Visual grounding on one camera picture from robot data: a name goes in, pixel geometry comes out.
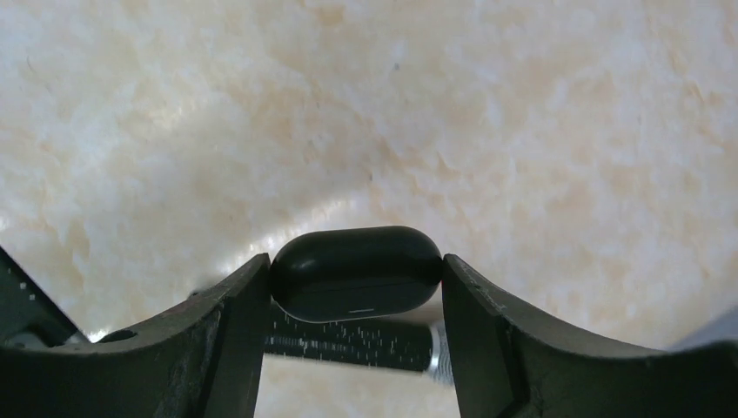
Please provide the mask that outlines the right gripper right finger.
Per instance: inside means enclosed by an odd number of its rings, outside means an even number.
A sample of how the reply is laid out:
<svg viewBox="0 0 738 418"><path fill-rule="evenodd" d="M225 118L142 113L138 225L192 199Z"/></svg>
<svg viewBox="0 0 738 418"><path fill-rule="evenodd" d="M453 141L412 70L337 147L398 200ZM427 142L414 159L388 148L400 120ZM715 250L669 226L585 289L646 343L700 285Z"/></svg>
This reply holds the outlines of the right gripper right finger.
<svg viewBox="0 0 738 418"><path fill-rule="evenodd" d="M737 344L662 351L574 326L454 254L442 300L464 417L734 417Z"/></svg>

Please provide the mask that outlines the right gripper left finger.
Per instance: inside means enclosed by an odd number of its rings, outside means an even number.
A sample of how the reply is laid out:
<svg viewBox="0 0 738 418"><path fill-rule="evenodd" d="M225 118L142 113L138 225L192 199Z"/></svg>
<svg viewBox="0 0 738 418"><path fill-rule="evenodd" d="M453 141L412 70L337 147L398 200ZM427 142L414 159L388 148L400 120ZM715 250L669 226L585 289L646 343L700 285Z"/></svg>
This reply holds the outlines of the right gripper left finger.
<svg viewBox="0 0 738 418"><path fill-rule="evenodd" d="M1 344L4 417L251 417L271 298L270 261L102 340Z"/></svg>

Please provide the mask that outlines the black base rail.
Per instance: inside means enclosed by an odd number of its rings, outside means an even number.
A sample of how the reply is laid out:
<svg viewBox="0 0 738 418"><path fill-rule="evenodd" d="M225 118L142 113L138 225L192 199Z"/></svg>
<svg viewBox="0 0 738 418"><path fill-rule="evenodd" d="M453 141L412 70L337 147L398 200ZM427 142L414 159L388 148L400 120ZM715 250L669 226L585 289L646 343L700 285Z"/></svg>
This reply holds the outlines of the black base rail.
<svg viewBox="0 0 738 418"><path fill-rule="evenodd" d="M45 348L86 341L34 280L1 251L1 344Z"/></svg>

